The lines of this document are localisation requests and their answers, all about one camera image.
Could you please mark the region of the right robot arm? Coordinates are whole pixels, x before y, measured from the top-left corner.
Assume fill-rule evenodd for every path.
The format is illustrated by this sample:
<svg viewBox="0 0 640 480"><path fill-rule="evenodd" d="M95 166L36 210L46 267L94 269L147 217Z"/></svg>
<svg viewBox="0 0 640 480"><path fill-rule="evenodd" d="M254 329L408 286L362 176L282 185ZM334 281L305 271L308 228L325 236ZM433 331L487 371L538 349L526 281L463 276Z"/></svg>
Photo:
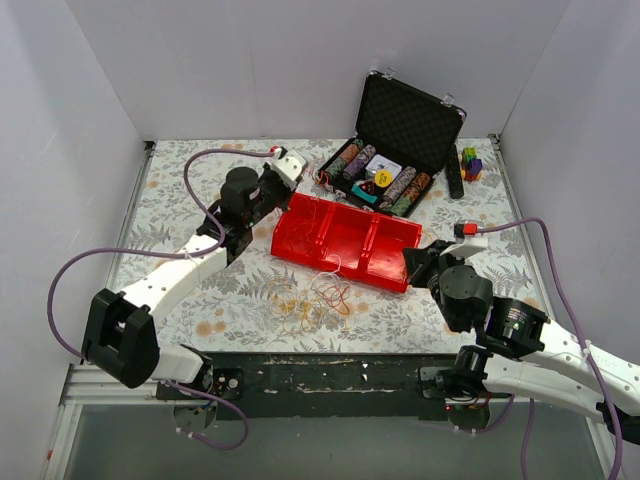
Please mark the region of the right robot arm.
<svg viewBox="0 0 640 480"><path fill-rule="evenodd" d="M474 242L436 240L403 251L411 286L430 291L448 328L472 333L452 367L425 377L434 398L485 393L529 396L619 429L639 441L639 367L576 335L523 301L496 296L490 280L467 258L482 250Z"/></svg>

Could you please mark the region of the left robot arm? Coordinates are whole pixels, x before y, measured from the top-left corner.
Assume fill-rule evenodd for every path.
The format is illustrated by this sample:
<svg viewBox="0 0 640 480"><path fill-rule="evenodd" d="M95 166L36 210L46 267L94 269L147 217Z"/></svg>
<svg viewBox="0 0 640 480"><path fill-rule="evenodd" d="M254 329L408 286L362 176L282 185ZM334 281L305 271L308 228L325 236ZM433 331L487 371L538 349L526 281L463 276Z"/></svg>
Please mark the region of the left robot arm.
<svg viewBox="0 0 640 480"><path fill-rule="evenodd" d="M195 349L158 341L156 324L204 280L233 263L253 240L252 228L275 209L288 206L305 167L293 157L228 172L220 198L172 259L119 292L104 289L90 306L81 353L128 388L172 380L193 400L213 386Z"/></svg>

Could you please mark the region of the red compartment tray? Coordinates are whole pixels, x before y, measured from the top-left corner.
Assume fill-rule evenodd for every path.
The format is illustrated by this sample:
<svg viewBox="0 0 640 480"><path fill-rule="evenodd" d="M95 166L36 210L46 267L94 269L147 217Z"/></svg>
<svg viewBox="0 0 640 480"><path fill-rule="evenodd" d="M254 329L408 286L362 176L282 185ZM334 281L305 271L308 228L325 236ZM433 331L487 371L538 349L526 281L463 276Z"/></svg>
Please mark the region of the red compartment tray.
<svg viewBox="0 0 640 480"><path fill-rule="evenodd" d="M419 224L296 193L273 232L271 254L403 293L403 249L418 247L421 237Z"/></svg>

